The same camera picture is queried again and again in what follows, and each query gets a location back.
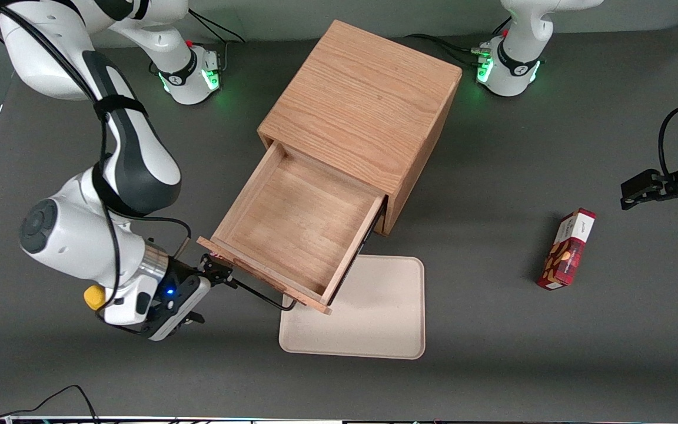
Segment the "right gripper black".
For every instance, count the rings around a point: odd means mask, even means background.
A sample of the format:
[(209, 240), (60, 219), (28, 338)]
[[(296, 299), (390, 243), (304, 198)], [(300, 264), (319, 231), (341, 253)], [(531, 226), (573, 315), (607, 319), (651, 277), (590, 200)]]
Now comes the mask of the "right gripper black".
[(204, 316), (194, 308), (210, 292), (210, 281), (236, 290), (238, 283), (232, 273), (226, 261), (210, 253), (200, 257), (200, 271), (172, 260), (138, 335), (171, 336), (190, 322), (204, 324)]

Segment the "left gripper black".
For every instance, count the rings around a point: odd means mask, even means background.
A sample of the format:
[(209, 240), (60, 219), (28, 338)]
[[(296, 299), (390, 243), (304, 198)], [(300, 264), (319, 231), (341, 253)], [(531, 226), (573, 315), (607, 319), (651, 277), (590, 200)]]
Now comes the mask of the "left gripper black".
[(660, 150), (660, 166), (665, 184), (661, 172), (648, 169), (620, 185), (622, 210), (630, 210), (635, 205), (649, 201), (660, 201), (664, 195), (664, 188), (667, 195), (678, 196), (678, 170), (669, 171), (664, 150)]

